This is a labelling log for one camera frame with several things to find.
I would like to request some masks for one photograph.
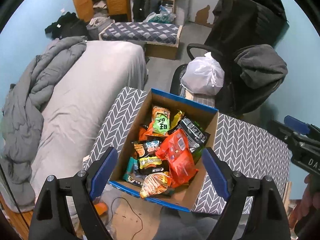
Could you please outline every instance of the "wooden floor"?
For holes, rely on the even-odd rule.
[[[0,202],[4,207],[4,211],[6,212],[7,216],[10,218],[11,225],[16,228],[16,230],[18,231],[18,233],[20,234],[23,240],[28,240],[29,229],[27,228],[20,214],[15,213],[11,211],[10,208],[8,208],[1,194],[0,194]],[[24,219],[28,223],[28,225],[30,225],[33,212],[32,211],[23,212],[22,214]]]

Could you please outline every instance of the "human hand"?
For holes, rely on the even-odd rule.
[[[298,207],[297,220],[308,215],[311,206],[314,206],[316,209],[320,208],[320,192],[316,192],[313,196],[310,194],[310,181],[312,176],[313,175],[309,174],[304,179],[304,183],[308,185],[303,193],[300,206]]]

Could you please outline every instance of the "dark jacket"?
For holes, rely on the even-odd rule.
[[[213,28],[205,45],[232,59],[235,51],[247,46],[274,46],[288,26],[281,0],[219,0],[213,13]]]
[[[66,37],[86,36],[89,38],[87,25],[75,13],[67,12],[65,15],[44,29],[46,34],[51,33],[51,38],[63,39]]]

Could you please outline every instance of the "gray floor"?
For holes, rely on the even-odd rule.
[[[150,60],[147,63],[149,78],[144,90],[149,91],[151,88],[157,88],[169,92],[174,71],[180,65],[190,62],[186,50],[187,45],[189,43],[204,44],[210,30],[211,28],[209,27],[187,22],[182,29],[177,60],[150,57]],[[197,57],[203,56],[205,51],[193,49],[192,53]]]

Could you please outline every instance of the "green label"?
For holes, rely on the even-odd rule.
[[[154,132],[165,134],[169,130],[170,121],[166,116],[161,114],[155,119],[152,127]]]

